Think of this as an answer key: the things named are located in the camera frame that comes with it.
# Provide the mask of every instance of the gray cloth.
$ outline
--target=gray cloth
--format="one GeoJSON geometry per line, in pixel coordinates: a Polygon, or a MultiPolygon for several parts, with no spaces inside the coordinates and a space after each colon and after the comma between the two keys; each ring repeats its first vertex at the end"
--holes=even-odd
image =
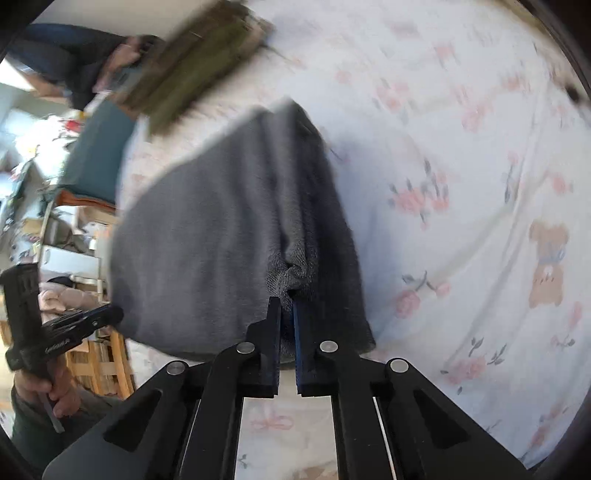
{"type": "Polygon", "coordinates": [[[269,296],[290,355],[292,297],[333,339],[374,345],[323,141],[293,102],[257,112],[139,199],[113,240],[111,287],[121,333],[185,358],[243,341],[269,296]]]}

